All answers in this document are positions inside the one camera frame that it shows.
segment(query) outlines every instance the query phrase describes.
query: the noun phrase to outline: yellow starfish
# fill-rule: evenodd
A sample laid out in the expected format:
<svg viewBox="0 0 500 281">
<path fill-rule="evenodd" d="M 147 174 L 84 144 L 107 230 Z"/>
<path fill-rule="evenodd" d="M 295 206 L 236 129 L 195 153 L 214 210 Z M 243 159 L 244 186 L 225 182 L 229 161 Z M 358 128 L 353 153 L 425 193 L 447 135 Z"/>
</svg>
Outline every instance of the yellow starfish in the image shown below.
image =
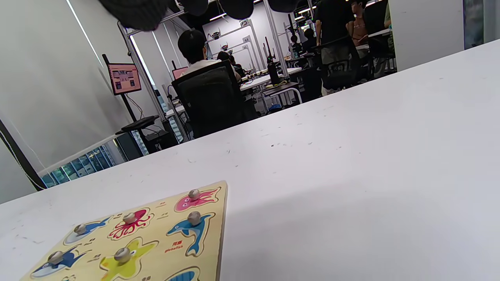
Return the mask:
<svg viewBox="0 0 500 281">
<path fill-rule="evenodd" d="M 132 254 L 129 261 L 121 263 L 115 260 L 114 256 L 104 257 L 100 261 L 100 268 L 107 271 L 107 273 L 104 274 L 101 281 L 112 281 L 117 277 L 122 279 L 131 279 L 135 277 L 141 271 L 141 257 L 154 249 L 158 243 L 158 241 L 151 241 L 143 244 L 143 239 L 137 237 L 126 246 Z"/>
</svg>

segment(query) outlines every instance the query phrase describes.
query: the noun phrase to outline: black hair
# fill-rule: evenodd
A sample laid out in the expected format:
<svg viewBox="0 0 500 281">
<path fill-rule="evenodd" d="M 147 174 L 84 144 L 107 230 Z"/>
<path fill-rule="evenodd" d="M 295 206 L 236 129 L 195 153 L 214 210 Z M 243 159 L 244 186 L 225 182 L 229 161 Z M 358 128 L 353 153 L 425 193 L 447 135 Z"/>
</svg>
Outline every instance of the black hair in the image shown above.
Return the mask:
<svg viewBox="0 0 500 281">
<path fill-rule="evenodd" d="M 351 5 L 352 4 L 359 4 L 359 3 L 361 3 L 361 8 L 364 9 L 366 7 L 366 5 L 367 5 L 367 1 L 368 0 L 350 0 L 349 2 L 350 2 Z"/>
<path fill-rule="evenodd" d="M 205 47 L 205 35 L 199 30 L 186 30 L 177 42 L 180 52 L 190 64 L 205 59 L 203 47 Z"/>
<path fill-rule="evenodd" d="M 307 39 L 312 39 L 314 38 L 314 30 L 312 30 L 311 28 L 308 28 L 304 31 L 304 36 L 307 38 Z"/>
<path fill-rule="evenodd" d="M 230 54 L 229 55 L 229 61 L 231 62 L 232 65 L 235 65 L 236 64 L 236 60 L 235 60 L 235 56 Z"/>
<path fill-rule="evenodd" d="M 229 61 L 230 56 L 227 52 L 225 51 L 220 51 L 219 54 L 217 55 L 217 59 L 221 61 Z"/>
</svg>

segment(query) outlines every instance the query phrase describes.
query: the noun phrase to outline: monitor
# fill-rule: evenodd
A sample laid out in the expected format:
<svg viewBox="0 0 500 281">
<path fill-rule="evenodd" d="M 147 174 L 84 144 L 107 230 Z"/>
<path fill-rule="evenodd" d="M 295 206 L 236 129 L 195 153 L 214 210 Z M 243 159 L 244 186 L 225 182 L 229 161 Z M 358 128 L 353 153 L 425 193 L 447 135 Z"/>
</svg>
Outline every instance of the monitor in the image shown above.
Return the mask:
<svg viewBox="0 0 500 281">
<path fill-rule="evenodd" d="M 183 68 L 174 69 L 174 70 L 172 71 L 172 74 L 173 74 L 173 79 L 174 79 L 174 80 L 179 79 L 179 78 L 183 75 L 183 73 L 184 73 L 187 69 L 188 69 L 188 67 L 187 67 L 187 66 L 186 66 L 186 67 L 183 67 Z"/>
<path fill-rule="evenodd" d="M 107 67 L 115 96 L 141 90 L 141 80 L 135 64 L 110 63 Z"/>
</svg>

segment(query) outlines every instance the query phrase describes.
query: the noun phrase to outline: man in white shirt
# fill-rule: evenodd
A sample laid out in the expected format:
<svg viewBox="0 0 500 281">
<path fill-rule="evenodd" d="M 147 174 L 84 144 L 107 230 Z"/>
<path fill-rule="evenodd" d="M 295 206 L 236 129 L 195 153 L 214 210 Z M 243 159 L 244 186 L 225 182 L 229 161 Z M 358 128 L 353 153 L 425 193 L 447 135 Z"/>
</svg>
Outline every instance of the man in white shirt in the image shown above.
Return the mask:
<svg viewBox="0 0 500 281">
<path fill-rule="evenodd" d="M 204 67 L 220 63 L 219 59 L 207 60 L 207 47 L 205 46 L 205 35 L 199 30 L 186 30 L 180 36 L 177 42 L 180 52 L 186 58 L 190 66 L 181 75 L 184 76 L 188 73 L 200 70 Z M 232 69 L 236 81 L 240 81 L 241 77 Z"/>
</svg>

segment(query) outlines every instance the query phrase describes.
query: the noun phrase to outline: puzzle board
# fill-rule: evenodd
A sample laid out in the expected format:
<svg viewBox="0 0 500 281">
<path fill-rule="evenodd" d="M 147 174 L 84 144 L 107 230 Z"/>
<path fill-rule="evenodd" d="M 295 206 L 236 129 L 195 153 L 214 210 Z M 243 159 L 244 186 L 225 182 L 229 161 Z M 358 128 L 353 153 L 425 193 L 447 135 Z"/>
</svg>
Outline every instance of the puzzle board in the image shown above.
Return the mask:
<svg viewBox="0 0 500 281">
<path fill-rule="evenodd" d="M 86 223 L 83 234 L 71 231 L 21 280 L 40 281 L 218 281 L 228 186 L 225 181 Z M 187 221 L 190 212 L 201 223 Z M 126 224 L 123 216 L 134 213 Z M 114 255 L 128 248 L 131 258 Z M 62 262 L 48 263 L 61 251 Z"/>
</svg>

